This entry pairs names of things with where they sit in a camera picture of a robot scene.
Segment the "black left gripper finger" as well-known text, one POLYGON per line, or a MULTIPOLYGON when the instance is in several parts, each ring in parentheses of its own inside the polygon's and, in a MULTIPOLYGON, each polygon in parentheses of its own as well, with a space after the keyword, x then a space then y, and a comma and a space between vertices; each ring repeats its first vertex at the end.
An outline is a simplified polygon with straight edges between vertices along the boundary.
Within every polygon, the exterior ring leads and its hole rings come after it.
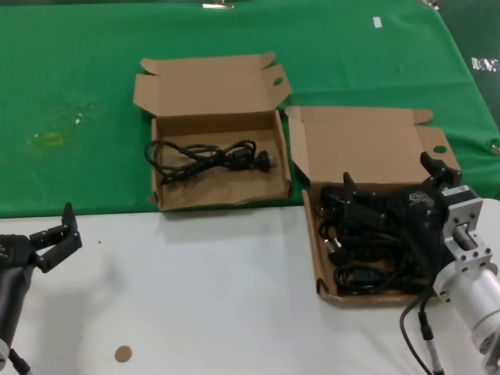
POLYGON ((35 249, 34 265, 48 273, 82 247, 77 218, 72 204, 67 202, 61 224, 32 234, 30 243, 35 249))

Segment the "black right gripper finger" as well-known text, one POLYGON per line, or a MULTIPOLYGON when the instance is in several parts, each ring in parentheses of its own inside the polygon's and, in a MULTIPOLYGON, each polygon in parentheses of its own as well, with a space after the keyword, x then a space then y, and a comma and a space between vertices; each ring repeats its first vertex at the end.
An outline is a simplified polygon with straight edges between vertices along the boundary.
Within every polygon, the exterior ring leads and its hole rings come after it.
POLYGON ((449 167, 443 160, 433 159, 427 152, 422 152, 420 163, 429 174, 420 185, 428 195, 438 195, 461 184, 462 172, 449 167))
POLYGON ((388 197, 375 191, 359 191, 348 172, 343 173, 345 220, 381 230, 386 223, 388 197))

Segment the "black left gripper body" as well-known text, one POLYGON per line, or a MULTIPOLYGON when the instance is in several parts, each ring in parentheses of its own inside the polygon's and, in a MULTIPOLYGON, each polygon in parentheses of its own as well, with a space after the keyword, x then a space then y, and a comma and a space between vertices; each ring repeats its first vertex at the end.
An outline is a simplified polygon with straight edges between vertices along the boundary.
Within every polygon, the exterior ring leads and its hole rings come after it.
POLYGON ((37 249, 30 239, 23 235, 1 235, 1 269, 36 266, 37 249))

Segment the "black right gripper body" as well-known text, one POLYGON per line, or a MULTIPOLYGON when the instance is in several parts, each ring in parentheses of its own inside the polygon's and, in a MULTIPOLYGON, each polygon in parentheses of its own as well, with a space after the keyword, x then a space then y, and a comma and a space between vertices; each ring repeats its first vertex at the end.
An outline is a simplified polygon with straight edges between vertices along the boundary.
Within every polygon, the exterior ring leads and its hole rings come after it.
POLYGON ((439 273, 445 257, 444 222, 435 200, 416 185, 402 187, 388 194, 388 209, 423 273, 439 273))

